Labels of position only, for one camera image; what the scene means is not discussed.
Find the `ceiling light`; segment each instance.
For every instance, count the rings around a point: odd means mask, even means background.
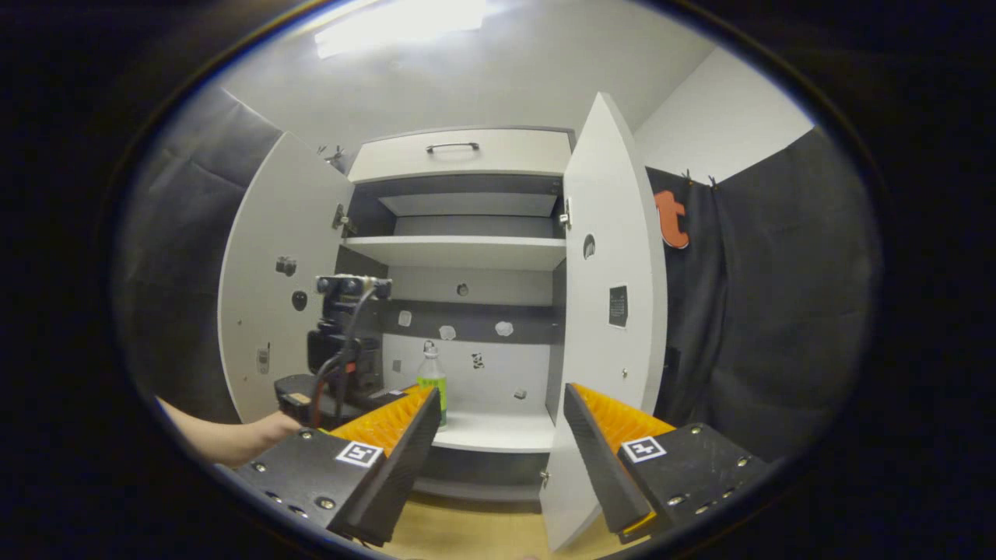
[[[391,42],[432,39],[479,29],[484,0],[397,0],[315,34],[320,58]]]

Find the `wooden floor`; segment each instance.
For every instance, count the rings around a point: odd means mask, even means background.
[[[623,547],[599,516],[574,543],[551,553],[538,505],[480,504],[413,493],[381,551],[401,560],[589,560],[643,540]]]

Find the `ceiling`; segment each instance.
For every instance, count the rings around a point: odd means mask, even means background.
[[[309,145],[341,144],[352,155],[364,140],[449,126],[579,133],[599,91],[612,95],[635,132],[714,47],[622,0],[488,0],[487,7],[478,30],[325,60],[314,31],[291,32],[218,82]]]

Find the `plastic bottle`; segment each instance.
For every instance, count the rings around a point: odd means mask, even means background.
[[[425,341],[422,346],[422,354],[425,356],[425,360],[422,360],[421,366],[418,366],[418,386],[439,389],[439,407],[441,408],[439,429],[442,430],[446,428],[446,374],[442,371],[442,365],[439,364],[439,349],[432,344],[432,341]]]

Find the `drawer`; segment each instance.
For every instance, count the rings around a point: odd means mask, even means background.
[[[461,129],[374,140],[361,146],[349,179],[358,184],[462,173],[562,175],[572,136],[553,129]]]

